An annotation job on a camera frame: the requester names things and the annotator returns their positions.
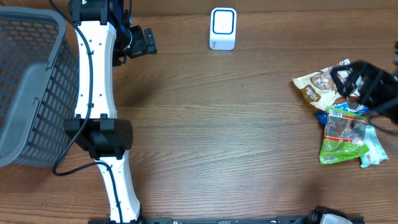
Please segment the grey plastic mesh basket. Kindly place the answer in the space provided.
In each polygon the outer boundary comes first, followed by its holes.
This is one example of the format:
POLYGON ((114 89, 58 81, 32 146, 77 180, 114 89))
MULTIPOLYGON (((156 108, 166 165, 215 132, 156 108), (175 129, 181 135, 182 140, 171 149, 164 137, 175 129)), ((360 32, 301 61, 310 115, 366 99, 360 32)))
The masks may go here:
POLYGON ((1 7, 1 166, 50 167, 70 142, 79 74, 65 34, 55 11, 1 7))

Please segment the teal white snack packet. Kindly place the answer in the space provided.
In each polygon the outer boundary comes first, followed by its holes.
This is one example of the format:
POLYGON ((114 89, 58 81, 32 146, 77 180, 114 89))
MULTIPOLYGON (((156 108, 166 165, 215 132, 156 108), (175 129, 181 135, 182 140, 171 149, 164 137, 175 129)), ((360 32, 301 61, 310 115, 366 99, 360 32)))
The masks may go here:
POLYGON ((384 148, 377 138, 374 126, 366 126, 364 143, 368 147, 369 151, 360 157, 361 168, 366 168, 370 165, 378 165, 382 161, 389 160, 384 148))

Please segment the white barcode scanner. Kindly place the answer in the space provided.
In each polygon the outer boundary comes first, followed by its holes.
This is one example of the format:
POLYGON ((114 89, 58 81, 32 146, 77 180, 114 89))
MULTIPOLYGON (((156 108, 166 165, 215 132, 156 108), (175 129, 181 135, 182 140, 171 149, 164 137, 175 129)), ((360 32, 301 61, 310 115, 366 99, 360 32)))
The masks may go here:
POLYGON ((211 12, 209 47, 233 50, 236 42, 237 13, 230 7, 216 7, 211 12))

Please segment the blue snack bar wrapper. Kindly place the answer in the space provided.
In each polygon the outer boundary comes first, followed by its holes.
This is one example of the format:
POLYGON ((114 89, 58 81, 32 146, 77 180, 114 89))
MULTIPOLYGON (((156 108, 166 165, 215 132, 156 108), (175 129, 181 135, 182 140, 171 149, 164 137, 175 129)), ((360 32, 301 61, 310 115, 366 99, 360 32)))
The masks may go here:
MULTIPOLYGON (((341 109, 350 113, 354 114, 365 114, 369 111, 369 109, 361 104, 358 103, 352 103, 352 102, 346 102, 346 103, 340 103, 340 104, 334 104, 332 105, 333 108, 341 109)), ((315 113, 314 117, 323 125, 326 125, 327 122, 327 112, 322 111, 319 113, 315 113)))

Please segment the green red snack bag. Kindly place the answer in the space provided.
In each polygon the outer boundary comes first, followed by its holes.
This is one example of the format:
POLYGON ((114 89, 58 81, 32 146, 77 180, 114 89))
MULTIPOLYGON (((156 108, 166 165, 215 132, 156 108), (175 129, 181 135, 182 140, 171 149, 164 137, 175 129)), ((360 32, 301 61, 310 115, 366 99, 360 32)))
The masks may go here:
POLYGON ((338 108, 327 108, 327 121, 320 149, 320 164, 335 164, 359 158, 369 151, 364 142, 364 116, 338 108))

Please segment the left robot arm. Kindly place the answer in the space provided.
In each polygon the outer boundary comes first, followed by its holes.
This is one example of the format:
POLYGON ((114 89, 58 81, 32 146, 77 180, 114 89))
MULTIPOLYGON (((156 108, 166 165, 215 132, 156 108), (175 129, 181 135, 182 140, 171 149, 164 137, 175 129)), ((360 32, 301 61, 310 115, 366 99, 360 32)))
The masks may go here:
POLYGON ((143 223, 129 166, 132 124, 118 118, 113 67, 156 54, 152 30, 135 26, 123 1, 70 1, 68 7, 79 44, 79 87, 74 116, 65 120, 64 131, 101 172, 110 206, 106 222, 143 223))

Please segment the beige brown snack pouch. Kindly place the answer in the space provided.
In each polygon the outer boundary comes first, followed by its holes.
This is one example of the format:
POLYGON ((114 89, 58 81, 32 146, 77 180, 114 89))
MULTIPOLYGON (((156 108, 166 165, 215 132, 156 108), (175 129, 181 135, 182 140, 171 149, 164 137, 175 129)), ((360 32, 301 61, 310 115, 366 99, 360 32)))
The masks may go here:
POLYGON ((327 106, 333 105, 337 99, 342 98, 330 75, 331 70, 334 67, 349 65, 350 63, 349 59, 344 59, 319 71, 293 78, 292 81, 307 102, 325 111, 327 106))

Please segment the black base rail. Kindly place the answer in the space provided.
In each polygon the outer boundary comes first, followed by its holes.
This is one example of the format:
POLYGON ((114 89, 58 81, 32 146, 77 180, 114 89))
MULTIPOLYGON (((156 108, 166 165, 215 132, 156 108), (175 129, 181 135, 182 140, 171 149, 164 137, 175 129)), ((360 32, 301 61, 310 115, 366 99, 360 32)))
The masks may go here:
POLYGON ((306 223, 305 216, 279 216, 276 218, 243 218, 243 219, 180 219, 174 220, 169 217, 143 218, 139 224, 293 224, 306 223))

